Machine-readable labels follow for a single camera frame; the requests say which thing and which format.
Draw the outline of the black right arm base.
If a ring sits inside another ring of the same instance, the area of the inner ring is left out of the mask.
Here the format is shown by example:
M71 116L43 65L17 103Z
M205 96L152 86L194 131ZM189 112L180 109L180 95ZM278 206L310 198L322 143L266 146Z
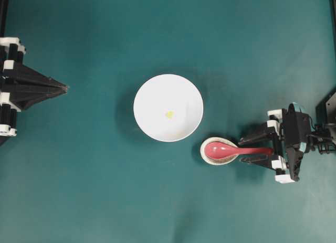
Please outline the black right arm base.
M317 124L335 124L335 89L316 106Z

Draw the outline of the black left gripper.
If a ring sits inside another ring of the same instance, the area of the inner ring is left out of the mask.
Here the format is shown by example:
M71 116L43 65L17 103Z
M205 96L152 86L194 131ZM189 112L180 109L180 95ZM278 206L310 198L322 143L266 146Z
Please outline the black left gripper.
M26 48L17 37L1 37L1 137L17 135L17 113L42 101L66 94L68 86L22 64ZM9 79L54 88L9 88Z

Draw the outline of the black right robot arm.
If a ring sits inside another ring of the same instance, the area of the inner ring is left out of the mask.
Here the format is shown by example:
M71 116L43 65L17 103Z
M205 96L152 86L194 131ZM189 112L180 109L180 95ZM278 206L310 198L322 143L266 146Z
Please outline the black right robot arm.
M274 170L277 182L299 181L303 156L310 151L318 150L320 154L335 152L335 136L331 133L335 123L312 125L310 115L295 102L288 109L270 110L267 115L269 120L242 137L238 144L270 142L272 155L248 156L241 161Z

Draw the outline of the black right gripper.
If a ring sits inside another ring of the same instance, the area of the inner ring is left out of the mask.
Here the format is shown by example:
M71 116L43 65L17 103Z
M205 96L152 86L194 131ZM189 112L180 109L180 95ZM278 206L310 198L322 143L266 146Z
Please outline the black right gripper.
M278 141L285 155L254 155L242 157L240 162L255 164L276 171L278 183L299 181L300 166L307 150L307 114L302 106L291 103L288 109L270 110L269 120L252 125L244 132L239 145Z

